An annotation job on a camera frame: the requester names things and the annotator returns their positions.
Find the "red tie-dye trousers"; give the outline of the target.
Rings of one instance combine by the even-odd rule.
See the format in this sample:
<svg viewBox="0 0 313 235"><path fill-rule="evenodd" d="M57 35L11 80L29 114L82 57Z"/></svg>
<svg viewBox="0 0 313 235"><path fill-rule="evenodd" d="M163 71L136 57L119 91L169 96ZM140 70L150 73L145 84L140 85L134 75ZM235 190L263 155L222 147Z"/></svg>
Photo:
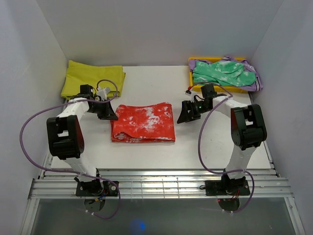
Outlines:
<svg viewBox="0 0 313 235"><path fill-rule="evenodd" d="M119 105L111 121L111 141L125 143L175 142L172 105Z"/></svg>

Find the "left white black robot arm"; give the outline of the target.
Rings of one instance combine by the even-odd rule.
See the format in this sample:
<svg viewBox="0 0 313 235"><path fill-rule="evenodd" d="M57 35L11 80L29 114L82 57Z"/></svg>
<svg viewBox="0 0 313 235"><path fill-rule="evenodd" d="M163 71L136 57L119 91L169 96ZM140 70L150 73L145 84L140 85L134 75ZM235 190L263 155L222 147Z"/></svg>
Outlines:
<svg viewBox="0 0 313 235"><path fill-rule="evenodd" d="M85 113L97 114L100 120L118 120L108 98L110 91L109 87L97 86L94 89L88 84L81 85L80 92L72 96L65 109L46 121L51 155L77 172L75 181L79 184L79 190L93 196L104 194L104 184L98 179L98 169L83 156L85 142L79 121Z"/></svg>

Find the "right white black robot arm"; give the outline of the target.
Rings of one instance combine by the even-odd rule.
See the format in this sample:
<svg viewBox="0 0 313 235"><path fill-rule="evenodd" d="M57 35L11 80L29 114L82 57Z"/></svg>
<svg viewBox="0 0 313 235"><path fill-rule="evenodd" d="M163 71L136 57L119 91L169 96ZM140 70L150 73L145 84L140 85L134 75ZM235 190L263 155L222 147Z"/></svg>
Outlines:
<svg viewBox="0 0 313 235"><path fill-rule="evenodd" d="M215 84L206 82L201 87L201 97L188 87L186 94L190 100L181 103L181 113L177 123L196 121L206 113L220 112L230 119L230 134L233 141L233 150L226 168L219 173L220 180L205 181L201 188L207 196L251 195L246 176L247 165L262 142L267 138L267 130L258 104L247 105L237 102L227 89L219 94L214 89Z"/></svg>

